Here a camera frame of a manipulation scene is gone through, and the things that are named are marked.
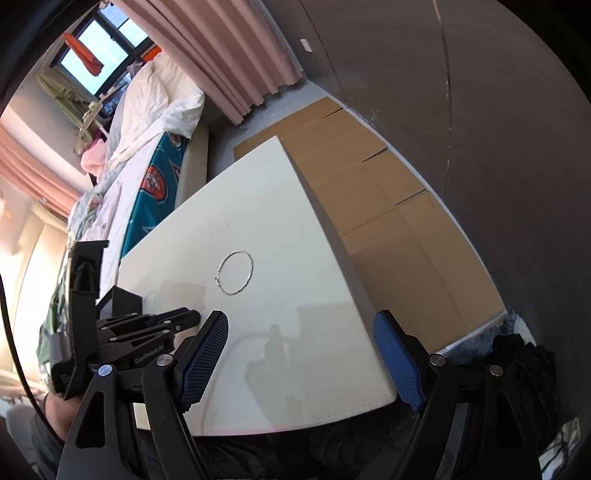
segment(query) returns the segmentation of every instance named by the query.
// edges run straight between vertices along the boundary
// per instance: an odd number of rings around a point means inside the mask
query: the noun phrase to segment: white board
[[[118,284],[144,312],[186,306],[229,320],[205,395],[186,414],[193,435],[277,432],[391,403],[392,382],[371,339],[374,308],[324,210],[277,137],[205,185],[121,262]],[[215,277],[223,259],[253,259],[244,290]],[[223,286],[247,278],[232,257]],[[143,407],[138,426],[148,428]]]

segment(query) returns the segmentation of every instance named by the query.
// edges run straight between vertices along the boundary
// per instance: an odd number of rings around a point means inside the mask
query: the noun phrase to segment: pink towel
[[[82,154],[80,165],[84,171],[92,173],[96,178],[99,178],[105,168],[106,151],[107,144],[102,138],[99,138],[92,147]]]

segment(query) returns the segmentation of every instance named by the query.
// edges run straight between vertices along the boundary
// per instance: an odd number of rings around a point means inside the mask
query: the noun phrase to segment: cardboard
[[[298,110],[296,113],[292,113],[290,116],[274,123],[263,131],[250,137],[248,140],[237,145],[234,148],[234,159],[239,160],[251,150],[254,150],[256,147],[276,135],[282,140],[282,137],[285,134],[294,134],[300,128],[305,127],[316,120],[320,120],[331,113],[337,112],[338,110],[341,110],[341,106],[330,98],[325,97],[320,99],[306,108]]]
[[[504,310],[488,272],[438,201],[369,129],[320,100],[256,134],[274,135],[318,197],[375,310],[389,309],[430,352]]]
[[[455,300],[465,333],[493,316],[491,312],[503,311],[501,298],[480,259],[430,193],[404,202],[398,209]]]
[[[376,311],[390,310],[427,351],[467,333],[443,280],[398,210],[342,239]]]

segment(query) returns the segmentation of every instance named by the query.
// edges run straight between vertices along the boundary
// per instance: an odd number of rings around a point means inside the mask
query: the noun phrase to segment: pink curtain
[[[301,77],[250,0],[115,0],[235,124]]]
[[[80,194],[0,127],[0,176],[64,217]]]

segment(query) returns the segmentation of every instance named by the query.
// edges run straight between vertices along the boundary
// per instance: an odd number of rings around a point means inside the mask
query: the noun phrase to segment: screw
[[[170,365],[172,361],[173,361],[173,356],[172,355],[169,355],[168,353],[165,353],[164,355],[160,355],[156,359],[156,363],[160,367],[166,367],[166,365]]]
[[[106,377],[107,375],[109,375],[111,372],[113,371],[113,367],[110,365],[102,365],[99,368],[99,376],[101,377]]]
[[[442,367],[445,365],[445,357],[443,355],[439,355],[439,353],[432,354],[432,356],[429,357],[429,361],[436,367]]]
[[[490,370],[491,374],[495,377],[500,377],[503,374],[503,369],[498,365],[491,365],[488,370]]]

